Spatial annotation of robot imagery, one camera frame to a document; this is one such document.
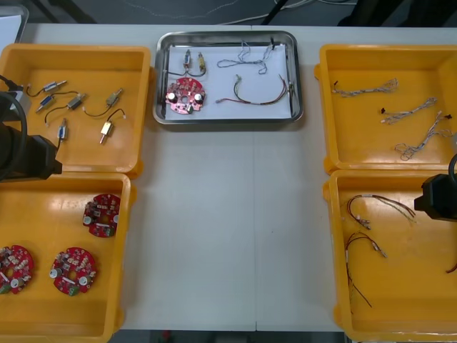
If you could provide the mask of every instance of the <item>stainless steel tray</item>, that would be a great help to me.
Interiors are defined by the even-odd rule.
[[[289,81],[289,106],[291,118],[287,119],[199,119],[168,120],[166,118],[165,95],[168,85],[169,52],[172,46],[240,46],[245,41],[250,46],[265,46],[273,39],[275,45],[284,45],[286,50],[287,77]],[[298,67],[297,41],[285,31],[204,31],[174,32],[159,39],[156,52],[157,71],[156,109],[154,118],[161,124],[227,124],[227,123],[284,123],[295,121],[303,114],[300,71]]]

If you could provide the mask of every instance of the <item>capacitor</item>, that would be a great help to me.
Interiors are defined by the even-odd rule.
[[[51,279],[55,279],[57,277],[60,277],[61,275],[62,269],[60,268],[51,269],[51,271],[49,272],[49,277],[51,277]]]
[[[11,288],[19,288],[24,285],[24,281],[23,279],[12,279],[10,285]]]
[[[85,276],[85,277],[80,277],[79,278],[79,284],[81,286],[87,286],[88,284],[90,284],[92,281],[91,277],[88,275],[88,276]]]
[[[84,218],[83,218],[83,223],[84,223],[85,225],[90,225],[90,224],[92,224],[93,222],[94,222],[94,220],[93,220],[91,217],[84,216]]]
[[[168,101],[172,102],[173,104],[175,104],[176,102],[178,102],[178,97],[176,96],[175,93],[168,93],[166,95],[166,98],[168,99]]]
[[[201,105],[201,104],[203,104],[204,98],[203,98],[203,96],[202,96],[200,93],[197,93],[197,94],[194,95],[194,100],[195,100],[195,102],[196,102],[197,104],[200,104],[200,105]]]

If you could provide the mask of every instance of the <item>yellow plastic tray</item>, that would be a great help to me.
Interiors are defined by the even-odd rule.
[[[362,228],[346,211],[357,194],[379,194],[413,209],[421,185],[437,171],[355,171],[332,173],[323,187],[328,202],[336,276],[336,323],[358,341],[456,341],[457,223],[430,219],[416,212],[410,224],[395,209],[375,199],[361,198],[354,215],[371,221]],[[364,240],[349,247],[349,269],[356,286],[370,301],[348,286],[345,243],[359,229],[384,250],[384,259]]]
[[[116,235],[107,239],[82,225],[86,203],[102,193],[121,197]],[[65,173],[42,182],[0,184],[0,245],[22,245],[35,262],[21,293],[0,296],[0,342],[107,342],[120,328],[124,245],[135,194],[123,174]],[[90,291],[75,297],[61,293],[49,278],[55,256],[68,247],[91,252],[99,270]]]
[[[82,105],[75,111],[58,110],[49,115],[48,128],[44,125],[48,110],[35,113],[46,96],[42,93],[31,98],[27,123],[29,134],[40,134],[56,144],[59,125],[64,117],[68,119],[69,139],[62,143],[57,154],[66,172],[119,172],[136,177],[141,172],[139,154],[150,61],[149,50],[139,46],[12,44],[3,50],[0,74],[17,84],[30,83],[32,93],[49,82],[67,80],[68,84],[59,91],[86,93],[83,105],[92,114],[103,112],[106,98],[123,88],[113,109],[122,108],[127,119],[116,114],[114,130],[104,145],[99,143],[100,131],[113,110],[95,119],[83,113]],[[74,94],[57,96],[53,107],[65,106],[73,97]]]
[[[315,76],[321,84],[328,173],[336,169],[446,169],[453,156],[451,139],[433,137],[411,160],[394,151],[398,143],[419,145],[438,110],[454,119],[439,129],[457,131],[457,46],[326,45]],[[362,94],[343,98],[341,90],[376,88],[398,79],[394,93]],[[409,111],[435,96],[435,106],[416,112],[396,124],[380,121],[381,108]]]

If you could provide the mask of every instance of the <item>white paper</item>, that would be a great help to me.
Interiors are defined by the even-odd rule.
[[[204,105],[200,111],[193,114],[179,114],[166,105],[167,120],[202,120],[202,119],[283,119],[291,118],[291,109],[287,94],[276,104],[268,106],[256,106],[240,104],[232,101],[224,101],[219,104],[217,99],[232,98],[236,99],[233,93],[233,86],[236,81],[236,74],[241,76],[242,81],[239,86],[239,95],[243,99],[252,102],[265,102],[274,100],[283,88],[279,75],[286,82],[286,49],[285,46],[276,46],[266,60],[268,70],[266,74],[259,74],[261,68],[258,64],[240,64],[229,68],[217,67],[217,62],[222,59],[238,60],[240,47],[171,47],[169,55],[169,71],[184,73],[183,60],[187,49],[191,50],[191,70],[192,74],[199,74],[198,56],[201,52],[205,58],[206,74],[195,78],[202,83],[206,92]],[[251,53],[246,55],[245,61],[255,61],[262,59],[266,46],[252,46]],[[183,76],[169,74],[168,85],[176,82]]]
[[[21,27],[21,16],[0,17],[0,52],[5,46],[16,41],[19,27]]]

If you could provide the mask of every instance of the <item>white table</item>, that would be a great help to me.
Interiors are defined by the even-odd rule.
[[[323,44],[457,44],[455,29],[28,25],[25,42],[142,45],[171,31],[279,29],[298,41],[305,114],[288,126],[144,130],[126,243],[125,329],[336,331]]]

